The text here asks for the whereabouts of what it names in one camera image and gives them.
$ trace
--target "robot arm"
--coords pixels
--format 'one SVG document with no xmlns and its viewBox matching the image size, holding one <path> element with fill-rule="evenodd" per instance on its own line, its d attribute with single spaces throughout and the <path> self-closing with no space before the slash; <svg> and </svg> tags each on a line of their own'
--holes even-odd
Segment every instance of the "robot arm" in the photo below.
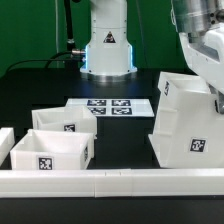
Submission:
<svg viewBox="0 0 224 224">
<path fill-rule="evenodd" d="M 161 167 L 224 167 L 224 27 L 218 0 L 172 0 L 184 56 L 197 75 L 162 72 L 153 134 Z"/>
<path fill-rule="evenodd" d="M 223 2 L 172 0 L 172 8 L 189 68 L 224 94 Z"/>
</svg>

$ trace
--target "cable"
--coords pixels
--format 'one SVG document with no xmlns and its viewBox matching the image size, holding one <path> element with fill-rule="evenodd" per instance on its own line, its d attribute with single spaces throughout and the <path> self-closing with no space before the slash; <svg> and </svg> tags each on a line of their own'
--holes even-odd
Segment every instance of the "cable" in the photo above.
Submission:
<svg viewBox="0 0 224 224">
<path fill-rule="evenodd" d="M 57 53 L 57 54 L 55 54 L 54 56 L 52 56 L 51 58 L 50 58 L 50 60 L 46 63 L 46 65 L 45 65 L 45 67 L 44 68 L 48 68 L 49 67 L 49 65 L 51 64 L 51 60 L 53 60 L 53 59 L 56 59 L 56 58 L 58 58 L 58 57 L 60 57 L 60 56 L 62 56 L 62 55 L 71 55 L 71 51 L 64 51 L 64 52 L 59 52 L 59 53 Z"/>
<path fill-rule="evenodd" d="M 149 68 L 149 63 L 148 63 L 148 58 L 147 58 L 147 53 L 145 49 L 145 38 L 144 38 L 144 29 L 143 29 L 143 24 L 142 24 L 142 16 L 141 16 L 141 10 L 139 6 L 139 1 L 136 0 L 136 6 L 137 6 L 137 12 L 138 12 L 138 20 L 139 20 L 139 25 L 140 25 L 140 32 L 141 32 L 141 39 L 142 39 L 142 47 L 143 47 L 143 54 L 144 54 L 144 59 L 147 68 Z"/>
<path fill-rule="evenodd" d="M 70 0 L 64 0 L 65 18 L 67 24 L 67 50 L 76 48 L 76 44 L 73 38 L 73 25 L 72 25 L 72 12 Z"/>
<path fill-rule="evenodd" d="M 71 59 L 34 59 L 34 60 L 25 60 L 25 61 L 19 61 L 19 62 L 16 62 L 12 65 L 10 65 L 6 71 L 5 71 L 5 74 L 7 74 L 13 67 L 15 67 L 16 65 L 19 65 L 19 64 L 23 64 L 23 63 L 28 63 L 28 62 L 48 62 L 48 61 L 70 61 Z"/>
<path fill-rule="evenodd" d="M 56 35 L 56 52 L 59 53 L 59 7 L 58 0 L 55 0 L 55 35 Z"/>
</svg>

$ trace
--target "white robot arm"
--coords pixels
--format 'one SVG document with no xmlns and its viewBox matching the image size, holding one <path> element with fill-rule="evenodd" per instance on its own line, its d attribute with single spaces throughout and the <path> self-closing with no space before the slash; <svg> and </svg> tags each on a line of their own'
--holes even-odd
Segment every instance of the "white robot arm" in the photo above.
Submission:
<svg viewBox="0 0 224 224">
<path fill-rule="evenodd" d="M 137 71 L 127 41 L 127 0 L 90 0 L 91 40 L 86 46 L 83 78 L 122 81 Z"/>
<path fill-rule="evenodd" d="M 224 113 L 224 1 L 172 0 L 172 20 L 189 68 L 217 92 Z"/>
<path fill-rule="evenodd" d="M 224 21 L 219 0 L 172 0 L 184 56 L 198 76 L 162 72 L 149 136 L 161 167 L 224 167 Z"/>
</svg>

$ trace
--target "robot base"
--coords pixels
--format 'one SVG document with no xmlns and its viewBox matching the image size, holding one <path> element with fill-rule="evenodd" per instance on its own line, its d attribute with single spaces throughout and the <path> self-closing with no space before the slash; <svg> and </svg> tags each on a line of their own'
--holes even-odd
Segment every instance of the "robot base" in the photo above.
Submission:
<svg viewBox="0 0 224 224">
<path fill-rule="evenodd" d="M 88 79 L 96 82 L 103 83 L 113 83 L 113 82 L 123 82 L 130 79 L 135 79 L 137 76 L 137 69 L 133 70 L 133 72 L 124 74 L 124 75 L 96 75 L 91 73 L 84 73 L 81 71 L 81 77 L 83 79 Z"/>
<path fill-rule="evenodd" d="M 223 168 L 224 116 L 199 76 L 162 72 L 161 97 L 149 139 L 161 167 Z"/>
</svg>

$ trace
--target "black tabletop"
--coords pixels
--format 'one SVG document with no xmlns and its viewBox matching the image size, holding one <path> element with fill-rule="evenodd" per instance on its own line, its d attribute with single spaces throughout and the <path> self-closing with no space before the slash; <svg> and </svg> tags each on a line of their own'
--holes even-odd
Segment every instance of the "black tabletop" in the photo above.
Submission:
<svg viewBox="0 0 224 224">
<path fill-rule="evenodd" d="M 82 80 L 65 69 L 15 69 L 0 79 L 0 127 L 16 142 L 32 128 L 31 110 L 65 106 L 69 98 L 149 99 L 156 114 L 160 70 L 139 70 L 115 84 Z M 159 169 L 148 134 L 155 118 L 97 119 L 88 169 Z M 2 170 L 11 169 L 9 156 Z M 224 197 L 0 199 L 0 223 L 223 223 Z"/>
</svg>

